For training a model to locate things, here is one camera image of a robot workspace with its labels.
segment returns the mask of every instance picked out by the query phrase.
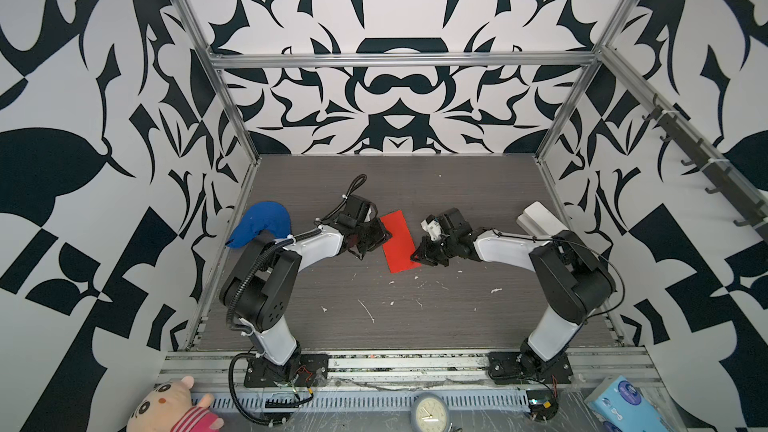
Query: clock face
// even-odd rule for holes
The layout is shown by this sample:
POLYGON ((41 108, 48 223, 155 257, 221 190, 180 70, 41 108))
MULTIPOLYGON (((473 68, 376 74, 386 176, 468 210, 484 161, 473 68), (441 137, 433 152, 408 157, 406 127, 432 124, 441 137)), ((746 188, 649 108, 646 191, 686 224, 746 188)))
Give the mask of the clock face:
POLYGON ((418 432, 443 432, 448 428, 448 410, 437 398, 420 400, 413 413, 413 422, 418 432))

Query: red rectangular object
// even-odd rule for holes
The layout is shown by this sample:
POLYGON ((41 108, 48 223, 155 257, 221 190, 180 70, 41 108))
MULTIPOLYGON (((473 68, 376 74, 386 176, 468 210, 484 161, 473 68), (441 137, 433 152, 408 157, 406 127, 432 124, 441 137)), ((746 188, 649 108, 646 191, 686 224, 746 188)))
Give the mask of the red rectangular object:
POLYGON ((408 230, 402 210, 387 214, 381 217, 381 220, 389 233, 392 234, 392 238, 382 246, 389 271, 396 274, 410 268, 420 267, 421 264, 418 262, 411 262, 411 254, 416 251, 416 246, 413 245, 411 231, 408 230))

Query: pink stuffed animal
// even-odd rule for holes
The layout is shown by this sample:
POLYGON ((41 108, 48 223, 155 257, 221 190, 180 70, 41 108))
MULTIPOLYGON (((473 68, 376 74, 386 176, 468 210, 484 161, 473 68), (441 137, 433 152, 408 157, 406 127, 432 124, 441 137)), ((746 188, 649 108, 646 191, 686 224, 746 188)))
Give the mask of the pink stuffed animal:
POLYGON ((208 410, 214 396, 206 394, 192 406, 190 389, 194 379, 187 377, 154 388, 128 419, 127 432, 208 432, 218 430, 224 420, 208 410))

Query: plush toy's ear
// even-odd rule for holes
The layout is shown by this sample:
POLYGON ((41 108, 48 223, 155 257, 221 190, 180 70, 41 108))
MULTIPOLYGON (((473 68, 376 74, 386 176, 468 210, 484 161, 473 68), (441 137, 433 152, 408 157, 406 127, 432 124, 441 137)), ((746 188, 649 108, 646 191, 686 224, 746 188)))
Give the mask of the plush toy's ear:
POLYGON ((187 377, 181 379, 181 383, 186 385, 188 389, 191 389, 194 385, 194 377, 187 375, 187 377))
POLYGON ((206 394, 203 396, 203 398, 200 399, 199 402, 197 402, 197 406, 199 408, 206 409, 210 407, 210 405, 214 402, 214 395, 213 394, 206 394))

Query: paper scrap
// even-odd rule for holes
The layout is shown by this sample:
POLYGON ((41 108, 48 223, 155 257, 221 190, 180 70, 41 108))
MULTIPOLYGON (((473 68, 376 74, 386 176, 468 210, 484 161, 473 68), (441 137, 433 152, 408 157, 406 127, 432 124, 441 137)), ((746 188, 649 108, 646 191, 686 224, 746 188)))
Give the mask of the paper scrap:
POLYGON ((364 308, 366 310, 366 312, 368 312, 368 317, 371 318, 371 322, 373 322, 375 324, 376 320, 374 320, 373 316, 371 315, 370 311, 368 310, 368 307, 366 307, 366 305, 360 299, 357 299, 357 301, 360 302, 360 305, 362 306, 362 308, 364 308))

